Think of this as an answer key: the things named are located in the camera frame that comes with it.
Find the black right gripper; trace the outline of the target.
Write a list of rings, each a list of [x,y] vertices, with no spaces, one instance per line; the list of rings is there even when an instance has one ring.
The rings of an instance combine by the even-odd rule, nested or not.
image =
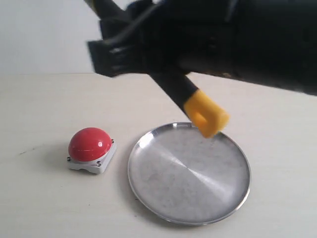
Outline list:
[[[99,46],[141,46],[140,71],[246,74],[245,0],[99,1]]]

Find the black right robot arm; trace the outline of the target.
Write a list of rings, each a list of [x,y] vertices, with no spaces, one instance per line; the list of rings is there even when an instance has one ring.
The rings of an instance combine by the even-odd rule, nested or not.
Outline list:
[[[96,73],[196,72],[317,93],[314,0],[89,0],[102,38]]]

